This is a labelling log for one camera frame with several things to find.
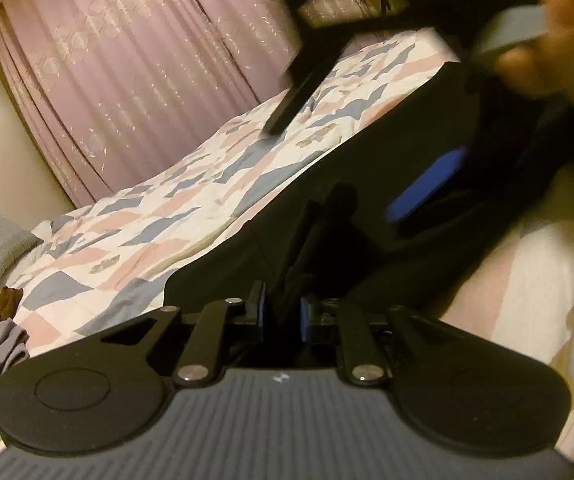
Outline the brown garment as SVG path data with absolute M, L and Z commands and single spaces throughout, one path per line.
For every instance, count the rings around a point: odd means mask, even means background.
M 14 318 L 24 296 L 21 288 L 3 287 L 0 292 L 0 322 Z

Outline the black pants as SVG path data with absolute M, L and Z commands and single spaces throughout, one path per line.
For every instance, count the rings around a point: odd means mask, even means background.
M 334 327 L 305 328 L 303 300 L 369 312 L 428 310 L 574 156 L 574 106 L 530 100 L 497 78 L 444 64 L 165 284 L 197 313 L 266 287 L 260 327 L 235 327 L 270 366 L 334 359 Z

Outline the pink curtain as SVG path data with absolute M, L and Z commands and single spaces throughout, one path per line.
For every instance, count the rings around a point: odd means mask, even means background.
M 279 0 L 0 0 L 0 62 L 71 202 L 159 174 L 281 91 Z

